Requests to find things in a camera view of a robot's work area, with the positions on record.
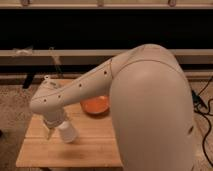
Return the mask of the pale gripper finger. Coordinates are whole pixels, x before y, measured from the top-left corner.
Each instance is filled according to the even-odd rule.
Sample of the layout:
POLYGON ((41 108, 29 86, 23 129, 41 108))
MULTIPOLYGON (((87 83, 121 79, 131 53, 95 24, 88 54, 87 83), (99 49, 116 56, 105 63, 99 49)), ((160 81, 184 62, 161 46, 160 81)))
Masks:
POLYGON ((52 137, 53 133, 54 128, 47 128, 47 135, 46 135, 47 140, 49 140, 52 137))

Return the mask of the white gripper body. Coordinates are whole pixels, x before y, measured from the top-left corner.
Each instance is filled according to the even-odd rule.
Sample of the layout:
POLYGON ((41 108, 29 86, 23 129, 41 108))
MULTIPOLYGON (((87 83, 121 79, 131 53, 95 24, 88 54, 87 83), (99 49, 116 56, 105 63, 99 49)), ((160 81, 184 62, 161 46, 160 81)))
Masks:
POLYGON ((49 128, 55 128, 62 124, 66 120, 66 113, 64 110, 55 110, 43 115, 43 121, 45 125, 49 128))

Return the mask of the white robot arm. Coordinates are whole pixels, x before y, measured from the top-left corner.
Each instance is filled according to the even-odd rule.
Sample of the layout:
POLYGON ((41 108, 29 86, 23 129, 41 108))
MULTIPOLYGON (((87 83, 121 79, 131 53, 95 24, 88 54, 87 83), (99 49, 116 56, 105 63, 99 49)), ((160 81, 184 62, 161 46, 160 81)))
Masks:
POLYGON ((191 89, 171 51, 145 44, 65 86, 46 79, 30 108, 52 124, 65 106, 101 95, 109 97, 124 171, 194 171, 191 89))

